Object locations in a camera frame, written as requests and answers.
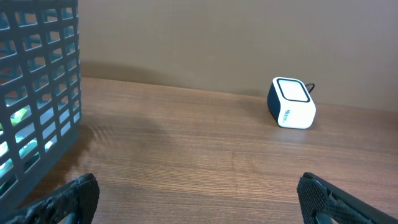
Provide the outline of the light blue wet wipes pack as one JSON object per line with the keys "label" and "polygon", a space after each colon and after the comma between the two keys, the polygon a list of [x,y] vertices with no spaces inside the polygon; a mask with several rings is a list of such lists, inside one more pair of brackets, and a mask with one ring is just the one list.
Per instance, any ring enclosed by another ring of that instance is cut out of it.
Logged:
{"label": "light blue wet wipes pack", "polygon": [[[49,151],[49,149],[57,142],[57,137],[54,136],[51,140],[44,144],[45,152]],[[30,140],[25,146],[23,146],[19,150],[20,158],[25,158],[29,153],[31,153],[38,146],[36,138]],[[5,153],[9,150],[7,142],[4,141],[1,143],[1,157],[5,155]],[[24,165],[24,172],[27,172],[38,160],[40,159],[39,152],[36,152],[32,157],[27,160]],[[1,177],[9,172],[11,168],[13,168],[14,164],[12,159],[8,159],[6,162],[1,164]]]}

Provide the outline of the green snack bag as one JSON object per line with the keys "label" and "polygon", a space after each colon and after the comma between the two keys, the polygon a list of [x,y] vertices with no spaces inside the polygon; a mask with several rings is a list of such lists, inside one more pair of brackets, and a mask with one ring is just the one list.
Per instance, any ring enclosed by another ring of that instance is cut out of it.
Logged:
{"label": "green snack bag", "polygon": [[11,121],[12,126],[16,126],[23,120],[27,119],[30,115],[31,115],[31,111],[30,111],[29,106],[19,109],[18,111],[16,111],[15,113],[13,113],[10,116],[10,121]]}

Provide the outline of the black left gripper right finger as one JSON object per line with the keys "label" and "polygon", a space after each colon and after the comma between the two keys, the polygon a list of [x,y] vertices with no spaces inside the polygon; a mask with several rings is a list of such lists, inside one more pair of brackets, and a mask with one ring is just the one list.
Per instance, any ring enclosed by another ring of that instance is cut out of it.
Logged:
{"label": "black left gripper right finger", "polygon": [[310,172],[300,178],[297,193],[305,224],[397,224],[396,218]]}

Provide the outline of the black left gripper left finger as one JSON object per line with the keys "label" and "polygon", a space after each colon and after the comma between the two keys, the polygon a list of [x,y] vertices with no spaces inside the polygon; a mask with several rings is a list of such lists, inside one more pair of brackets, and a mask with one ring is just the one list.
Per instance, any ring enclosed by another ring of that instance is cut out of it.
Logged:
{"label": "black left gripper left finger", "polygon": [[1,223],[53,224],[93,221],[100,196],[96,177],[87,173],[5,217]]}

